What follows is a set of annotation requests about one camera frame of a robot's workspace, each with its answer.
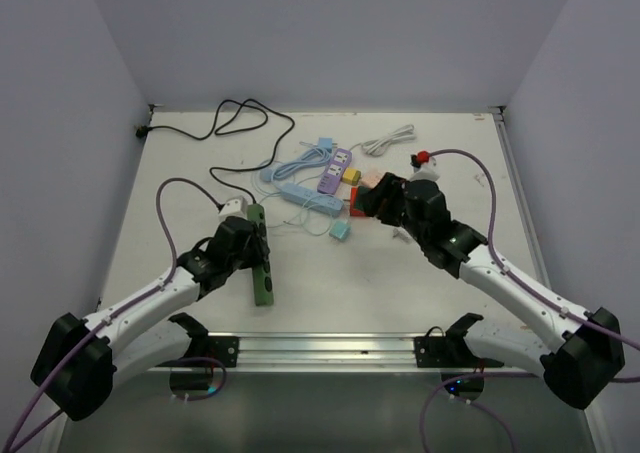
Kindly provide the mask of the white Honor charger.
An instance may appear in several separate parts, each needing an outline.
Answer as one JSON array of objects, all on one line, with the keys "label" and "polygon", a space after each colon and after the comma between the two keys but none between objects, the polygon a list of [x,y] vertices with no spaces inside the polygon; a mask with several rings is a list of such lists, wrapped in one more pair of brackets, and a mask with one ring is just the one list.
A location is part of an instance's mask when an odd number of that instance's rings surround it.
[{"label": "white Honor charger", "polygon": [[394,228],[392,231],[392,237],[399,239],[401,241],[403,241],[404,243],[408,243],[410,244],[412,242],[412,239],[410,236],[408,236],[405,232],[401,231],[400,229]]}]

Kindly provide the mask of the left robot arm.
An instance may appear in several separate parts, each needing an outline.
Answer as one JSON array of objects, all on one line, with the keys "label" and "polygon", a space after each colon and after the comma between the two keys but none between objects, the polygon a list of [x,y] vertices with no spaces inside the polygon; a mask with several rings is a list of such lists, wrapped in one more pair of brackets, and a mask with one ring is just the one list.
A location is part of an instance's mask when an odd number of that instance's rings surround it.
[{"label": "left robot arm", "polygon": [[71,420],[101,407],[113,388],[165,362],[193,366],[208,353],[207,330],[183,308],[221,288],[238,270],[251,270],[259,306],[274,302],[265,215],[230,216],[215,234],[181,254],[165,274],[113,306],[82,319],[71,313],[51,326],[32,381]]}]

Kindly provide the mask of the teal single port charger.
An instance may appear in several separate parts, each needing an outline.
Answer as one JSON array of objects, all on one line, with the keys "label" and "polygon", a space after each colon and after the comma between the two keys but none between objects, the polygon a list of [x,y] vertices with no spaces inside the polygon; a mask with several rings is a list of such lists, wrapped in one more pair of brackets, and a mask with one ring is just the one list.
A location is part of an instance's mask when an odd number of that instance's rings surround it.
[{"label": "teal single port charger", "polygon": [[351,223],[344,220],[336,220],[329,229],[328,235],[330,238],[344,243],[351,235],[352,227]]}]

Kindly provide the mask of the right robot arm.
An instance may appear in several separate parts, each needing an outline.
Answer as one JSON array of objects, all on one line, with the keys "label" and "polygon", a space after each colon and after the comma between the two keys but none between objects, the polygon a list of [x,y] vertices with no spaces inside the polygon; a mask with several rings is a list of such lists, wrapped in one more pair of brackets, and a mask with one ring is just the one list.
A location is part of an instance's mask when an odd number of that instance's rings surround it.
[{"label": "right robot arm", "polygon": [[605,308],[593,313],[555,295],[514,267],[469,225],[452,218],[444,194],[428,179],[387,173],[356,191],[365,216],[401,228],[436,268],[482,291],[521,320],[522,330],[467,313],[422,347],[457,366],[499,363],[544,380],[570,407],[584,410],[625,365],[620,324]]}]

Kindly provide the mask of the red cube socket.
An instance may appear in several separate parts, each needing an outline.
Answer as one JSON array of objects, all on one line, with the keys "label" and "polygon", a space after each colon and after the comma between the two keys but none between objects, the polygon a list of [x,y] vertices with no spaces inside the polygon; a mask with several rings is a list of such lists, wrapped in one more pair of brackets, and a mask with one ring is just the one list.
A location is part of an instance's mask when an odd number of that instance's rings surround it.
[{"label": "red cube socket", "polygon": [[370,189],[366,186],[352,187],[349,199],[349,215],[351,217],[366,217],[362,206],[362,196]]}]

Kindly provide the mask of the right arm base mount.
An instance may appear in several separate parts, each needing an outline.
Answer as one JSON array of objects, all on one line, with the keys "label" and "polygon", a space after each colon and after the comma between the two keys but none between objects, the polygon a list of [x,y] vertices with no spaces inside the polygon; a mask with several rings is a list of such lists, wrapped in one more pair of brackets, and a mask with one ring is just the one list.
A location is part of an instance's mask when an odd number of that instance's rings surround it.
[{"label": "right arm base mount", "polygon": [[413,353],[418,368],[476,368],[484,360],[473,354],[465,339],[469,330],[484,317],[467,313],[447,330],[431,327],[413,338]]}]

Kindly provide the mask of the blue plug charger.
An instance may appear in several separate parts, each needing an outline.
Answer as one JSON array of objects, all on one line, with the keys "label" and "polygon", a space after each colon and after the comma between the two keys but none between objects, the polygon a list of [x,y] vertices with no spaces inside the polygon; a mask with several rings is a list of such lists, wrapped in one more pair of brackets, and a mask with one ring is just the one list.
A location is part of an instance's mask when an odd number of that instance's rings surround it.
[{"label": "blue plug charger", "polygon": [[319,137],[317,147],[324,151],[332,152],[334,148],[334,141],[330,137]]}]

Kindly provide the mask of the yellow plug adapter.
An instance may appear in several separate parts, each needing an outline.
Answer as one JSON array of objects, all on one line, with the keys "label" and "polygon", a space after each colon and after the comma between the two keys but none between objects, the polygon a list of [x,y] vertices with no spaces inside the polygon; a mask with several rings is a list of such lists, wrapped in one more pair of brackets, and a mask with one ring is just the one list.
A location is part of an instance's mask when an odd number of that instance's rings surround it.
[{"label": "yellow plug adapter", "polygon": [[350,186],[356,186],[361,178],[361,171],[355,168],[346,168],[342,174],[341,181]]}]

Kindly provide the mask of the green power strip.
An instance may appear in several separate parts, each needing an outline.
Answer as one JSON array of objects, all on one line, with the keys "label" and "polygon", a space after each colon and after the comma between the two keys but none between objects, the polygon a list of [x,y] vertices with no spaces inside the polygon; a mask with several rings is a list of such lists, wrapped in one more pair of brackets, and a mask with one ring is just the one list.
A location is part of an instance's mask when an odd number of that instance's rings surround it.
[{"label": "green power strip", "polygon": [[273,306],[274,290],[269,259],[270,249],[263,206],[250,205],[247,210],[247,218],[256,230],[256,262],[252,266],[254,304],[257,307]]}]

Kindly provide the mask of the light blue power strip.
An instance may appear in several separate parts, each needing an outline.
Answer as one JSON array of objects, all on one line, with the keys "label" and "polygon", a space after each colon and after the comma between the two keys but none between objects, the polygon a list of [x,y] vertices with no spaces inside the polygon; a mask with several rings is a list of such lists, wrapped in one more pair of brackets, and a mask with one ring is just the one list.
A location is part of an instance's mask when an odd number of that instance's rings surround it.
[{"label": "light blue power strip", "polygon": [[344,202],[333,195],[319,193],[295,183],[280,187],[280,196],[290,203],[336,218],[344,208]]}]

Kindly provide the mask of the pink cube socket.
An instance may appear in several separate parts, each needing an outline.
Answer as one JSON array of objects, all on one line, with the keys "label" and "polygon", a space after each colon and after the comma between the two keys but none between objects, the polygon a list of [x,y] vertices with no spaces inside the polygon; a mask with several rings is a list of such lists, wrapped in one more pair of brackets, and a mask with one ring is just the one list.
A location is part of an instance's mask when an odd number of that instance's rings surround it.
[{"label": "pink cube socket", "polygon": [[366,188],[373,189],[379,184],[383,176],[384,174],[378,170],[368,170],[361,176],[360,184]]}]

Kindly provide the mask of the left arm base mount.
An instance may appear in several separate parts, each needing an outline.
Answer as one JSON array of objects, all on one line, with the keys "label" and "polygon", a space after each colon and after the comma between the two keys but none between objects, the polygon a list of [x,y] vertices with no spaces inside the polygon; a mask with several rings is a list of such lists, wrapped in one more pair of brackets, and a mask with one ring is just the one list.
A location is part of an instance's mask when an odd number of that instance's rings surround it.
[{"label": "left arm base mount", "polygon": [[183,358],[207,357],[218,360],[227,368],[235,368],[240,351],[240,338],[231,334],[213,334],[187,313],[177,313],[168,321],[178,325],[189,337]]}]

